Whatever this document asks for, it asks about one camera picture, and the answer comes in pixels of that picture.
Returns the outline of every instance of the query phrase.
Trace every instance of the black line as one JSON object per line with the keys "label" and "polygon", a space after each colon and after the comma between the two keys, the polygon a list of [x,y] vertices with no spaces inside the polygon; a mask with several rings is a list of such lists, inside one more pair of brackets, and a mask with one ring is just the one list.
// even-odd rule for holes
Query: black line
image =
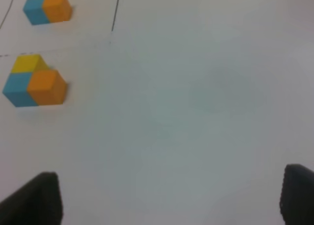
{"label": "black line", "polygon": [[119,7],[119,1],[120,1],[120,0],[117,0],[116,11],[114,12],[114,18],[113,18],[113,23],[112,23],[112,29],[111,29],[111,31],[113,31],[114,25],[115,25],[115,23],[116,23],[116,17],[117,17],[117,12],[118,12],[118,7]]}
{"label": "black line", "polygon": [[9,5],[9,8],[8,8],[8,10],[7,10],[7,12],[6,12],[6,14],[5,14],[5,16],[4,16],[3,20],[2,20],[2,22],[1,22],[0,29],[2,28],[2,26],[3,26],[4,22],[5,22],[5,19],[6,19],[6,17],[8,16],[8,14],[9,14],[9,12],[10,12],[10,10],[11,10],[13,1],[14,1],[14,0],[11,0],[11,3],[10,3],[10,5]]}

